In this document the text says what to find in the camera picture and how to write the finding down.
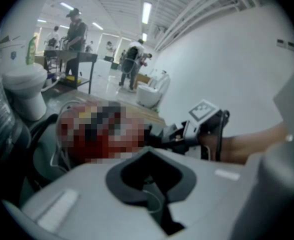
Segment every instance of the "toilet tank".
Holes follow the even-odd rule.
[[[26,48],[23,40],[0,43],[0,75],[26,65]]]

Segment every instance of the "ceiling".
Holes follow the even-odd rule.
[[[263,6],[270,0],[47,0],[39,16],[47,21],[46,26],[69,25],[69,9],[61,2],[78,8],[89,30],[99,31],[95,22],[104,33],[130,39],[146,33],[146,43],[162,50],[203,20]],[[142,23],[144,2],[152,4],[148,24]]]

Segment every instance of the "black hose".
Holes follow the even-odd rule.
[[[35,168],[34,152],[37,148],[38,141],[43,135],[44,131],[47,129],[49,125],[55,124],[57,119],[58,114],[52,114],[44,122],[36,125],[35,128],[32,130],[34,136],[32,138],[30,147],[27,151],[26,168],[27,179],[34,191],[38,191],[40,188],[43,188],[52,182],[52,180],[42,176]]]
[[[229,118],[230,113],[228,110],[224,110],[220,117],[218,134],[217,134],[217,147],[216,147],[216,161],[219,162],[221,160],[221,152],[222,152],[222,142],[223,142],[223,129],[226,123],[226,120]]]

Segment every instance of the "green bottle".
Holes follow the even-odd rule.
[[[33,64],[35,62],[35,54],[36,54],[36,44],[35,39],[37,37],[34,36],[30,41],[28,45],[28,51],[27,51],[27,57],[26,57],[26,64]]]

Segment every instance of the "fluorescent light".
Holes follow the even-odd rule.
[[[71,6],[68,5],[67,3],[61,2],[60,4],[61,4],[62,6],[64,6],[64,7],[68,8],[69,10],[73,10],[73,9],[74,9],[74,7],[71,7]]]
[[[151,14],[152,4],[150,2],[143,3],[142,23],[148,24],[149,15]]]
[[[62,27],[62,28],[65,28],[65,29],[69,29],[69,26],[59,25],[59,27]]]
[[[92,24],[94,24],[97,28],[99,28],[100,30],[103,30],[103,28],[101,26],[99,26],[97,23],[93,22]]]
[[[147,41],[147,34],[146,34],[146,33],[143,33],[143,34],[142,34],[142,40],[143,40],[144,42]]]
[[[103,35],[106,35],[106,36],[112,36],[112,37],[115,37],[115,38],[119,38],[119,35],[114,35],[114,34],[106,34],[106,33],[102,33]]]

